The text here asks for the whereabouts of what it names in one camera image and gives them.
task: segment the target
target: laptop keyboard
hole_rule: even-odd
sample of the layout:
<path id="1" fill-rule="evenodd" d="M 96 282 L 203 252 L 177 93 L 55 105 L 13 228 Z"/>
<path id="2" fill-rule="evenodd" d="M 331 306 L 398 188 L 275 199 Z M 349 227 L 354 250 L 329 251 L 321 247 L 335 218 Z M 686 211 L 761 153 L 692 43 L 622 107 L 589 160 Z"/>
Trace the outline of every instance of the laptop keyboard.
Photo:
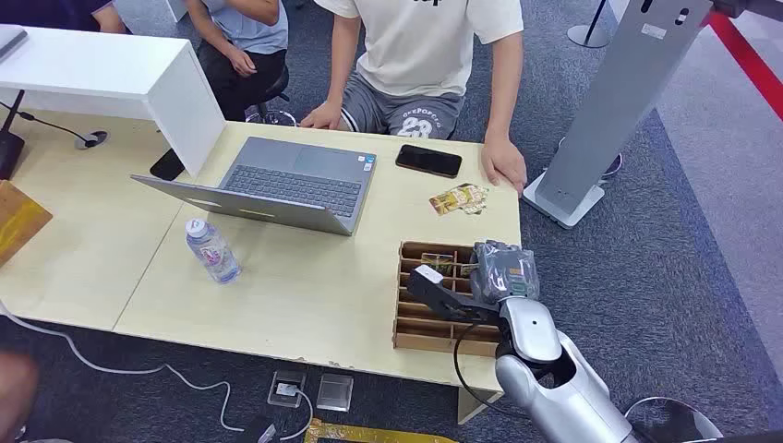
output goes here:
<path id="1" fill-rule="evenodd" d="M 227 191 L 251 196 L 322 206 L 342 217 L 354 214 L 360 189 L 359 183 L 244 165 L 236 167 L 225 186 Z"/>

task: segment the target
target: light blue shirt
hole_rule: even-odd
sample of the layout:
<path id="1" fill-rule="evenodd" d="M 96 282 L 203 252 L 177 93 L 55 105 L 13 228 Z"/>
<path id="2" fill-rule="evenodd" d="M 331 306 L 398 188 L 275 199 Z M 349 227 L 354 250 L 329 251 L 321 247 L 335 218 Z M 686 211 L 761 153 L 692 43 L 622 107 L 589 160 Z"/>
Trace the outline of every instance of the light blue shirt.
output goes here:
<path id="1" fill-rule="evenodd" d="M 212 21 L 223 31 L 225 38 L 237 48 L 256 54 L 273 54 L 288 49 L 288 17 L 283 0 L 280 4 L 280 18 L 274 26 L 267 26 L 250 17 L 243 16 L 225 0 L 201 0 L 207 6 Z"/>

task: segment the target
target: metal stand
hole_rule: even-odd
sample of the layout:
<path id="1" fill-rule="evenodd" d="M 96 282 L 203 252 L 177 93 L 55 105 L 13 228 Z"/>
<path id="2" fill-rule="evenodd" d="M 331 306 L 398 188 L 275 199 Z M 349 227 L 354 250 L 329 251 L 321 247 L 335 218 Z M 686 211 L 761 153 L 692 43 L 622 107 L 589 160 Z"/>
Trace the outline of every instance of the metal stand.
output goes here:
<path id="1" fill-rule="evenodd" d="M 524 201 L 565 228 L 582 219 L 603 197 L 601 175 L 655 104 L 712 5 L 631 0 L 562 146 Z"/>
<path id="2" fill-rule="evenodd" d="M 593 22 L 590 26 L 577 25 L 568 30 L 568 38 L 572 42 L 584 46 L 585 48 L 603 48 L 609 44 L 609 35 L 605 30 L 596 29 L 596 23 L 601 16 L 601 11 L 604 9 L 604 5 L 607 0 L 601 0 L 601 4 L 598 5 L 598 10 L 593 16 Z"/>

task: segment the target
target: grey shorts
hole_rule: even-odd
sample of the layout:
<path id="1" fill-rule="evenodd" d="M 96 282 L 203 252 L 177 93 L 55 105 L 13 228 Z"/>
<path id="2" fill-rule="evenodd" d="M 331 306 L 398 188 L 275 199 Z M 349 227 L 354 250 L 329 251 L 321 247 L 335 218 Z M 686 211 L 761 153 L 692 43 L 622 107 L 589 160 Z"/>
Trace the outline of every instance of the grey shorts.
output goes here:
<path id="1" fill-rule="evenodd" d="M 457 125 L 463 104 L 463 96 L 451 93 L 439 97 L 384 94 L 354 71 L 343 94 L 343 121 L 354 132 L 446 139 Z"/>

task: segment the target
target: red stripe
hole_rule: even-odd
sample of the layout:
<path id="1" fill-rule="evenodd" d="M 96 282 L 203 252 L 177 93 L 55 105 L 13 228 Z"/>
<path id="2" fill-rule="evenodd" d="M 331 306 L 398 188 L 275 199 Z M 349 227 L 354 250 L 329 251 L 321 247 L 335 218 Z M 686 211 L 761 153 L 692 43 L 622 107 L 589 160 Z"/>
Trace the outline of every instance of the red stripe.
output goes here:
<path id="1" fill-rule="evenodd" d="M 773 111 L 783 120 L 783 84 L 780 83 L 772 69 L 766 65 L 751 44 L 742 37 L 742 34 L 740 34 L 728 17 L 723 14 L 712 13 L 709 24 L 715 30 L 717 37 L 726 46 L 726 49 L 734 57 L 734 60 L 737 60 L 742 70 L 745 71 L 751 82 L 761 92 L 766 102 L 772 106 Z"/>

